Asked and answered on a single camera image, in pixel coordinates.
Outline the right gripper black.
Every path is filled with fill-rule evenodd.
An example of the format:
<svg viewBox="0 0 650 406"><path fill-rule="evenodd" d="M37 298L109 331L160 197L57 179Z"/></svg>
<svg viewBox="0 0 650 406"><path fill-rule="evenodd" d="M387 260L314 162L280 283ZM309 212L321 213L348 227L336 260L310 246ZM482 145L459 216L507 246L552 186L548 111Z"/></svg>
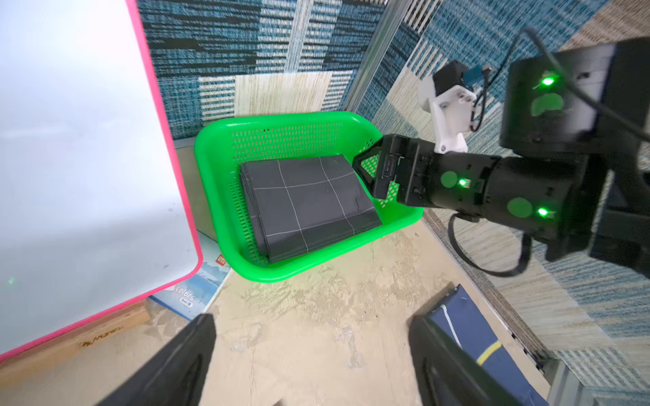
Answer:
<svg viewBox="0 0 650 406"><path fill-rule="evenodd" d="M377 158L375 169L368 170L363 164L372 158ZM385 200L394 182L401 205L480 213L499 161L498 156L437 153L432 142L386 135L355 156L352 167L375 199Z"/></svg>

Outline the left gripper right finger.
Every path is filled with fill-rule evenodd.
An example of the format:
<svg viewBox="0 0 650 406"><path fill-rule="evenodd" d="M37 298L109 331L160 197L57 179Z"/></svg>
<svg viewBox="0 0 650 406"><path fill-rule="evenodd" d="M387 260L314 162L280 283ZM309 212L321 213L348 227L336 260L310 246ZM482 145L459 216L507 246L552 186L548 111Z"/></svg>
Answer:
<svg viewBox="0 0 650 406"><path fill-rule="evenodd" d="M438 325L415 316L409 345L424 405L518 405Z"/></svg>

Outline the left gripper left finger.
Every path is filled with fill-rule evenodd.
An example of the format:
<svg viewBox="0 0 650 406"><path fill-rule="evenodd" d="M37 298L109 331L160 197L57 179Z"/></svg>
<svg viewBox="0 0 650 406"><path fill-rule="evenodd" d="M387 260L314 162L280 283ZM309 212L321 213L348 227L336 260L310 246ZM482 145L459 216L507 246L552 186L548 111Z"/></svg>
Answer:
<svg viewBox="0 0 650 406"><path fill-rule="evenodd" d="M217 339L214 317L200 314L101 405L198 405Z"/></svg>

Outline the dark checked pillowcase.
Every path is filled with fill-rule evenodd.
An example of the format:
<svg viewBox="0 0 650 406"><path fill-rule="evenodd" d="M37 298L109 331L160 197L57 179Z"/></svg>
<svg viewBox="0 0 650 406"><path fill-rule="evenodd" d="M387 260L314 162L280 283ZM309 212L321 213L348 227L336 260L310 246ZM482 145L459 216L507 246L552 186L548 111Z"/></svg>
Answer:
<svg viewBox="0 0 650 406"><path fill-rule="evenodd" d="M271 263L382 225L342 155L246 162L240 182L259 253Z"/></svg>

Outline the green plastic basket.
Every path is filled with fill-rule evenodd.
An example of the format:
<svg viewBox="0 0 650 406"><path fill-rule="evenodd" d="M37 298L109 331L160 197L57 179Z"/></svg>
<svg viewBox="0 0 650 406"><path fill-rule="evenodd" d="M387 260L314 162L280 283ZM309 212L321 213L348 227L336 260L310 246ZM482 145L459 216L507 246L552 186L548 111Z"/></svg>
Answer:
<svg viewBox="0 0 650 406"><path fill-rule="evenodd" d="M195 157L227 262L258 283L283 281L416 223L423 210L370 195L353 159L381 139L355 113L227 118Z"/></svg>

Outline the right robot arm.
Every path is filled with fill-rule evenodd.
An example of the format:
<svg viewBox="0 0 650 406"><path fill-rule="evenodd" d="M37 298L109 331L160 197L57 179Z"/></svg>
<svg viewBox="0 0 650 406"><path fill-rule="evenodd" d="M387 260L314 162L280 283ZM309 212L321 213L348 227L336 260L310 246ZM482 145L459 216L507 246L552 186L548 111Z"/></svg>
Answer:
<svg viewBox="0 0 650 406"><path fill-rule="evenodd" d="M465 141L482 126L499 70L454 60L420 84L433 141L386 135L353 169L377 199L397 184L401 205L520 230L521 254L505 277L525 272L534 242L549 262L586 250L648 275L649 174L637 161L649 140L648 38L550 52L534 30L521 35L538 56L499 67L509 74L499 145L510 157L470 153Z"/></svg>

